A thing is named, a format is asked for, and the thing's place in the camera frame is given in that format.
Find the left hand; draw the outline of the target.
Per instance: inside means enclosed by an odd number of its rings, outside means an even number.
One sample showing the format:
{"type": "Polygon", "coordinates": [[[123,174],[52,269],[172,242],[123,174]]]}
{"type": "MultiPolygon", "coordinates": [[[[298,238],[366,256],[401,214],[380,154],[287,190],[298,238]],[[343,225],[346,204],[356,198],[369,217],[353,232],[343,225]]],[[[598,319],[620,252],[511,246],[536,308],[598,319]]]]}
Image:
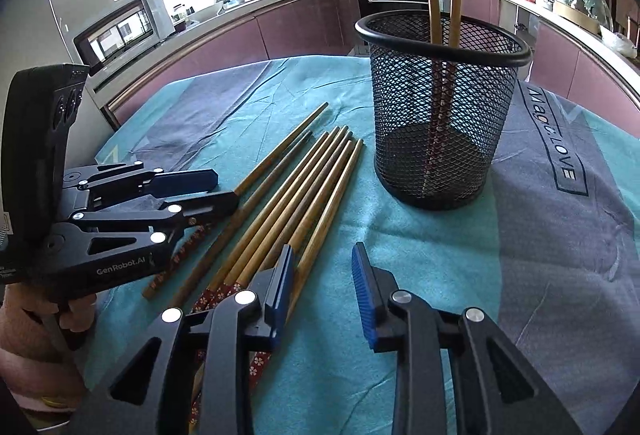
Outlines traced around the left hand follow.
{"type": "Polygon", "coordinates": [[[18,405],[42,413],[73,411],[87,389],[73,363],[65,360],[41,323],[58,305],[38,288],[14,283],[1,303],[1,379],[18,405]]]}

